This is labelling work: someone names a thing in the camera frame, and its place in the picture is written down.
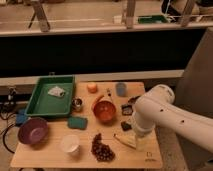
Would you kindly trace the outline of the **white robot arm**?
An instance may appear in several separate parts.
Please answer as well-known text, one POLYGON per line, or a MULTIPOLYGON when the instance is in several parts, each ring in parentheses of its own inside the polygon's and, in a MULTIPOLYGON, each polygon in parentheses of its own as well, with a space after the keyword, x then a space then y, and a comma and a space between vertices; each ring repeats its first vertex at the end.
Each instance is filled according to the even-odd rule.
POLYGON ((173 90, 164 84, 140 96, 131 116, 133 131, 144 137, 162 125, 213 153, 213 119, 178 108, 174 100, 173 90))

